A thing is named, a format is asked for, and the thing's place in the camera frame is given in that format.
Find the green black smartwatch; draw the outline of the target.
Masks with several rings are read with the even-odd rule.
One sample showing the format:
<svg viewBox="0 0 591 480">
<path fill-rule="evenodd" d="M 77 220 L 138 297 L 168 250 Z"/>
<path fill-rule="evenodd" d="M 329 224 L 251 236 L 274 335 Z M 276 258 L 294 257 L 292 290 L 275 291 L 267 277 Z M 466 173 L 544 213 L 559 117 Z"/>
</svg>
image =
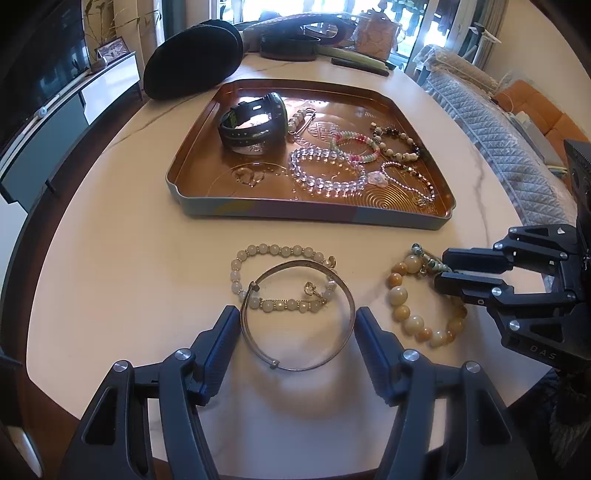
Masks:
<svg viewBox="0 0 591 480">
<path fill-rule="evenodd" d="M 232 106 L 219 120 L 217 131 L 226 149 L 254 145 L 276 147 L 287 137 L 287 108 L 283 98 L 270 92 Z"/>
</svg>

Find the copper metal tray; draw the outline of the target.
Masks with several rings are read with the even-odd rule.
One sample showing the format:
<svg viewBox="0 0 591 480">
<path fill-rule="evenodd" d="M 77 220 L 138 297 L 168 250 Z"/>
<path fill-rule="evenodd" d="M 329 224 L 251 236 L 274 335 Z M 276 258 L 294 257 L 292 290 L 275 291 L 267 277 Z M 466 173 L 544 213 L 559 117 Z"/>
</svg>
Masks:
<svg viewBox="0 0 591 480">
<path fill-rule="evenodd" d="M 270 92 L 287 118 L 315 120 L 276 147 L 229 150 L 221 116 Z M 218 89 L 195 120 L 166 175 L 188 216 L 328 221 L 437 230 L 456 200 L 416 129 L 387 96 L 318 81 L 246 79 Z"/>
</svg>

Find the orange cushion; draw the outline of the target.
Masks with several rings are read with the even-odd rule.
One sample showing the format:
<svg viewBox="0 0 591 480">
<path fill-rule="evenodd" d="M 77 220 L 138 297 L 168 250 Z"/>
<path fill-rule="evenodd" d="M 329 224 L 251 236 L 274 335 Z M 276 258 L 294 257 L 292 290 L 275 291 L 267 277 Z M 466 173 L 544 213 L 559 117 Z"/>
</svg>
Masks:
<svg viewBox="0 0 591 480">
<path fill-rule="evenodd" d="M 505 112 L 527 114 L 563 162 L 566 162 L 565 140 L 590 142 L 566 113 L 524 80 L 514 81 L 493 99 Z"/>
</svg>

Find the quilted covered sofa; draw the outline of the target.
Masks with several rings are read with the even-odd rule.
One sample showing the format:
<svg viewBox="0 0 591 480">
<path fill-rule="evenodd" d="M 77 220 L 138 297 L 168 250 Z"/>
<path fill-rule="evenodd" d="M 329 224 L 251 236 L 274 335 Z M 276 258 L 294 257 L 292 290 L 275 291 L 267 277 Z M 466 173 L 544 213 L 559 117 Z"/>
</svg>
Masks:
<svg viewBox="0 0 591 480">
<path fill-rule="evenodd" d="M 575 224 L 577 207 L 567 187 L 543 164 L 493 102 L 499 84 L 456 53 L 436 45 L 414 58 L 418 83 L 458 124 L 487 161 L 525 225 Z"/>
</svg>

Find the thin metal bangle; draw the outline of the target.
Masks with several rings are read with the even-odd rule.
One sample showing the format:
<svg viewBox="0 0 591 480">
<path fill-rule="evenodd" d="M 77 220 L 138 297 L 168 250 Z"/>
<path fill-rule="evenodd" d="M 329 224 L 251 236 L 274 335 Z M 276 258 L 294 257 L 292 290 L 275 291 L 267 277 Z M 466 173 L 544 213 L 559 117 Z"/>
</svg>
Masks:
<svg viewBox="0 0 591 480">
<path fill-rule="evenodd" d="M 322 262 L 291 259 L 242 288 L 240 330 L 249 353 L 270 370 L 304 373 L 332 362 L 356 326 L 353 293 Z"/>
</svg>

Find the black remote bar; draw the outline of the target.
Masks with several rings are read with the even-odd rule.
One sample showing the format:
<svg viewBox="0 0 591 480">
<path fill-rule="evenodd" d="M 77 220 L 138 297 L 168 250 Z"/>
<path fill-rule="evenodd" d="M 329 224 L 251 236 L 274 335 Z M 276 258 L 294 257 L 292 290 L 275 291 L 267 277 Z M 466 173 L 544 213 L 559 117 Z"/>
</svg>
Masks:
<svg viewBox="0 0 591 480">
<path fill-rule="evenodd" d="M 339 59 L 339 58 L 332 58 L 331 59 L 332 65 L 335 66 L 342 66 L 349 69 L 355 69 L 363 72 L 373 73 L 376 75 L 380 75 L 382 77 L 388 77 L 390 75 L 389 69 L 381 69 L 374 66 L 363 65 L 362 63 L 355 62 L 352 60 L 347 59 Z"/>
</svg>

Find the pink gift bag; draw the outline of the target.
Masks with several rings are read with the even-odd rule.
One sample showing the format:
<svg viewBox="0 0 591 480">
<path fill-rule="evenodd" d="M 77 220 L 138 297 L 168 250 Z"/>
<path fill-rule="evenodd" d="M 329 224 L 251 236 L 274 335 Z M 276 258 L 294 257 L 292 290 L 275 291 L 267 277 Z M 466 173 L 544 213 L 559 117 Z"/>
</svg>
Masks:
<svg viewBox="0 0 591 480">
<path fill-rule="evenodd" d="M 356 52 L 388 61 L 401 30 L 401 24 L 386 13 L 388 4 L 388 1 L 380 1 L 377 8 L 361 15 L 355 33 Z"/>
</svg>

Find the green long case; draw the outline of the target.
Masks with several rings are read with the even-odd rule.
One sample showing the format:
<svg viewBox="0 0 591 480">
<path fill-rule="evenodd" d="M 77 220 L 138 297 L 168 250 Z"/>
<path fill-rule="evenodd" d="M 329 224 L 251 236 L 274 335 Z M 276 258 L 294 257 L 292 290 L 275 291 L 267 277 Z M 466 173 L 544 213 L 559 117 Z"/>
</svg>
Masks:
<svg viewBox="0 0 591 480">
<path fill-rule="evenodd" d="M 370 58 L 369 56 L 360 54 L 356 51 L 335 48 L 328 45 L 318 45 L 317 51 L 318 55 L 324 55 L 331 58 L 338 58 L 341 60 L 349 60 L 359 63 L 360 65 L 365 65 L 366 67 L 373 67 L 376 69 L 389 71 L 389 68 L 387 67 L 384 61 Z"/>
</svg>

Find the black round bowl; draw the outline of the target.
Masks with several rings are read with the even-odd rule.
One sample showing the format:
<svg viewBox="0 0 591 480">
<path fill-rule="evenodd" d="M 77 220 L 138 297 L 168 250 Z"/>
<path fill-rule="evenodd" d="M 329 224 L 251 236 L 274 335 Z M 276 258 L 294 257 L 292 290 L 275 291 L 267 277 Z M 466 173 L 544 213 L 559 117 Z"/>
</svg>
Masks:
<svg viewBox="0 0 591 480">
<path fill-rule="evenodd" d="M 318 57 L 320 40 L 306 35 L 263 35 L 260 39 L 259 54 L 263 58 L 290 61 L 315 61 Z"/>
</svg>

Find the white tv cabinet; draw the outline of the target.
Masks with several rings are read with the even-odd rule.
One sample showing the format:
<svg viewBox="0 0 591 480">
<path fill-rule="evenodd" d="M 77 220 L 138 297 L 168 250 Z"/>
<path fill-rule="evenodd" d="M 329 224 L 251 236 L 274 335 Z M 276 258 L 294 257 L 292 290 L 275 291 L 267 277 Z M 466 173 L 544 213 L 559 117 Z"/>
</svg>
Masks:
<svg viewBox="0 0 591 480">
<path fill-rule="evenodd" d="M 124 94 L 141 92 L 136 54 L 70 82 L 25 124 L 1 156 L 1 274 L 50 178 L 100 116 Z"/>
</svg>

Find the black round cushion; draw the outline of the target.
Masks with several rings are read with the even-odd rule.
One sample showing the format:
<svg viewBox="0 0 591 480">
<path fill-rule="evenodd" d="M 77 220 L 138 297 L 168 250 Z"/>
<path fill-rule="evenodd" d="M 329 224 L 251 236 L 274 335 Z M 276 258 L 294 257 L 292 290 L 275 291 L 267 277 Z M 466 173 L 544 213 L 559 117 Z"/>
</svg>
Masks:
<svg viewBox="0 0 591 480">
<path fill-rule="evenodd" d="M 201 22 L 156 48 L 145 65 L 144 92 L 164 101 L 207 91 L 238 70 L 244 53 L 235 26 L 217 19 Z"/>
</svg>

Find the black flat television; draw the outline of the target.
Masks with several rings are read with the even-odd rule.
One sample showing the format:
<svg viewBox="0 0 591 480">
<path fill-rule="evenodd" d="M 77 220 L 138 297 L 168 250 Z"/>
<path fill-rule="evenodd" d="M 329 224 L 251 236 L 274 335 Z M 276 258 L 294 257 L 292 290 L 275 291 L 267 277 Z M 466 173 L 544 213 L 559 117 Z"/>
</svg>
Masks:
<svg viewBox="0 0 591 480">
<path fill-rule="evenodd" d="M 89 68 L 82 3 L 1 3 L 1 145 Z"/>
</svg>

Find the small photo frame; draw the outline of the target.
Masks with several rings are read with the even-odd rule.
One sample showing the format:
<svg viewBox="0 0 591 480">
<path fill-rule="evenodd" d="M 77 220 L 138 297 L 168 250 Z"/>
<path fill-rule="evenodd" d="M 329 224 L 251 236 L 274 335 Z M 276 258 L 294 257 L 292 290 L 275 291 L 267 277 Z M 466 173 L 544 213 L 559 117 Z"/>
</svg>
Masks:
<svg viewBox="0 0 591 480">
<path fill-rule="evenodd" d="M 111 63 L 120 57 L 127 55 L 129 49 L 122 37 L 116 37 L 97 47 L 95 53 L 98 59 L 103 59 L 106 63 Z"/>
</svg>

